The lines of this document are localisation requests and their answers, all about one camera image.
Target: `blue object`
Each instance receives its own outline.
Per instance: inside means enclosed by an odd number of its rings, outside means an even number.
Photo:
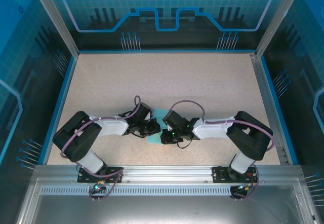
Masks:
[[[156,119],[157,123],[160,124],[161,132],[148,136],[146,140],[148,143],[162,144],[160,138],[162,134],[162,129],[167,128],[167,125],[163,122],[162,119],[165,117],[165,115],[167,115],[168,111],[169,110],[164,109],[154,109],[154,116],[152,118]]]
[[[67,91],[68,91],[68,89],[70,87],[70,84],[71,84],[72,75],[73,75],[73,72],[74,72],[74,69],[75,69],[75,65],[76,65],[76,60],[72,56],[71,60],[70,60],[70,63],[69,63],[69,66],[68,66],[67,71],[66,71],[66,76],[64,78],[59,97],[57,98],[57,102],[56,102],[56,106],[55,106],[55,109],[54,109],[54,112],[53,112],[51,123],[50,123],[49,129],[47,131],[45,141],[44,141],[44,146],[43,146],[42,152],[41,152],[40,157],[39,157],[38,164],[40,164],[40,165],[46,163],[46,160],[45,160],[46,153],[47,153],[49,144],[52,141],[52,137],[53,137],[54,133],[56,132],[57,126],[59,124],[59,119],[60,119],[60,116],[61,116],[62,111],[63,111],[63,105],[65,103],[65,99],[66,99],[66,96],[67,96]]]

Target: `robotic arm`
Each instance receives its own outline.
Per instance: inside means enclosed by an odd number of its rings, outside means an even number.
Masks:
[[[255,161],[262,160],[267,151],[270,137],[251,125],[273,135],[270,128],[244,111],[239,111],[236,116],[227,119],[205,121],[193,118],[188,121],[171,110],[163,121],[168,127],[163,129],[161,135],[163,144],[176,144],[183,142],[183,139],[190,141],[205,138],[231,139],[240,150],[228,167],[232,179],[239,179],[239,175],[246,173],[248,167]]]
[[[124,118],[136,110],[128,111],[116,116],[114,119],[99,119],[91,123],[65,149],[64,154],[71,162],[87,168],[91,173],[104,175],[106,164],[90,150],[95,139],[104,135],[128,135],[134,134],[144,138],[146,136],[159,133],[160,125],[156,119],[151,119],[153,109],[145,103],[140,103],[136,113],[128,119]],[[78,111],[53,137],[53,143],[63,149],[67,141],[86,122],[96,117],[88,116],[84,111]]]

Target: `teal cloth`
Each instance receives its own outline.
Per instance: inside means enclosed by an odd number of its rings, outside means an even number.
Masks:
[[[153,109],[153,110],[154,110],[154,116],[152,118],[156,119],[157,123],[160,124],[161,132],[148,136],[146,141],[148,143],[162,144],[160,138],[162,134],[162,129],[167,129],[167,125],[163,122],[162,119],[165,117],[165,115],[167,115],[169,110],[164,110],[164,109]]]

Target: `aluminum frame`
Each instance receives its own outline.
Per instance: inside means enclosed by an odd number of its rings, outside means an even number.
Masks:
[[[279,119],[279,114],[276,110],[275,103],[271,94],[270,85],[265,74],[264,67],[260,58],[257,58],[255,54],[251,54],[251,61],[253,69],[258,81],[261,97],[264,103],[264,108],[267,113],[270,128],[273,131],[273,136],[276,141],[276,148],[279,152],[284,151],[285,154],[280,153],[279,160],[281,164],[293,164],[291,153],[287,144],[285,133],[282,129],[282,124]]]
[[[68,47],[70,53],[74,58],[78,58],[79,49],[77,48],[68,28],[66,27],[59,11],[57,10],[53,0],[39,0],[43,7],[45,8],[47,14],[51,18],[53,24],[55,25],[57,31],[60,33],[63,41]]]
[[[126,188],[131,188],[133,186],[142,186],[145,188],[152,185],[195,186],[196,188],[233,185],[214,184],[212,181],[213,166],[123,167],[123,180],[118,185],[125,186]],[[304,223],[313,223],[311,208],[307,204],[307,200],[310,196],[301,166],[260,165],[258,169],[259,183],[261,186],[293,186],[296,197],[298,197],[298,205]],[[76,178],[77,172],[74,165],[36,166],[17,223],[25,224],[32,222],[43,186],[92,186],[92,184],[88,183],[77,183]]]
[[[260,40],[260,43],[256,49],[257,58],[261,58],[264,51],[268,47],[271,39],[273,38],[275,32],[279,28],[282,20],[286,16],[290,6],[292,5],[294,0],[281,0],[280,5],[275,12],[269,26],[267,27],[263,37]]]

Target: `blue border trim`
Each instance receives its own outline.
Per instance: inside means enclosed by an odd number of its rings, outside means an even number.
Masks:
[[[17,124],[21,117],[23,108],[22,108],[22,101],[21,101],[20,94],[15,89],[10,87],[6,82],[4,82],[1,79],[0,79],[0,85],[4,86],[11,94],[13,94],[17,98],[18,107],[19,107],[18,113],[16,115],[14,123],[12,124],[11,130],[9,132],[7,139],[6,139],[5,145],[4,145],[3,149],[1,150],[1,154],[0,154],[0,165],[1,165],[2,160],[4,159],[5,154],[7,152],[8,146],[11,142],[12,136],[14,135],[14,132],[16,130],[16,127],[17,127]]]
[[[45,162],[44,162],[45,157],[46,157],[48,151],[50,151],[52,148],[51,147],[52,138],[53,138],[54,133],[56,132],[57,126],[60,121],[60,116],[63,111],[63,106],[64,106],[65,99],[67,96],[67,92],[68,92],[70,84],[71,84],[75,66],[76,66],[76,59],[72,56],[70,59],[69,66],[66,71],[66,76],[64,78],[59,97],[57,98],[57,102],[56,102],[56,106],[55,106],[55,109],[53,112],[51,123],[50,123],[49,129],[47,131],[45,141],[44,141],[43,149],[42,149],[42,152],[40,153],[40,157],[38,160],[38,164],[40,164],[40,165],[45,164]]]
[[[288,146],[288,150],[289,150],[292,162],[293,162],[294,165],[298,165],[298,160],[297,160],[296,153],[295,153],[295,150],[294,150],[294,147],[293,147],[293,143],[292,143],[292,141],[290,139],[288,128],[287,128],[287,125],[285,123],[285,119],[284,119],[284,116],[282,114],[282,111],[281,111],[279,100],[278,100],[277,95],[276,95],[275,90],[274,90],[274,86],[273,86],[272,79],[271,79],[271,76],[270,76],[270,73],[269,73],[269,70],[268,70],[268,66],[267,66],[263,56],[261,57],[261,62],[262,62],[262,66],[264,68],[265,75],[267,76],[267,80],[268,80],[268,84],[269,84],[271,94],[272,94],[272,97],[273,97],[274,105],[275,105],[275,108],[276,108],[276,110],[278,112],[278,115],[279,115],[279,120],[281,122],[283,134],[285,135],[285,138],[286,138],[286,142],[287,142],[287,146]]]
[[[218,50],[218,49],[186,49],[186,50],[80,50],[80,53],[190,53],[190,52],[202,52],[202,53],[255,53],[252,49],[238,49],[238,50]]]
[[[316,119],[318,121],[318,124],[320,126],[320,129],[322,130],[322,133],[324,134],[324,124],[323,124],[323,121],[322,119],[320,118],[320,115],[317,111],[317,105],[318,105],[318,100],[319,100],[319,97],[321,94],[324,93],[324,87],[321,87],[315,94],[315,98],[314,98],[314,105],[313,105],[313,112],[316,116]]]

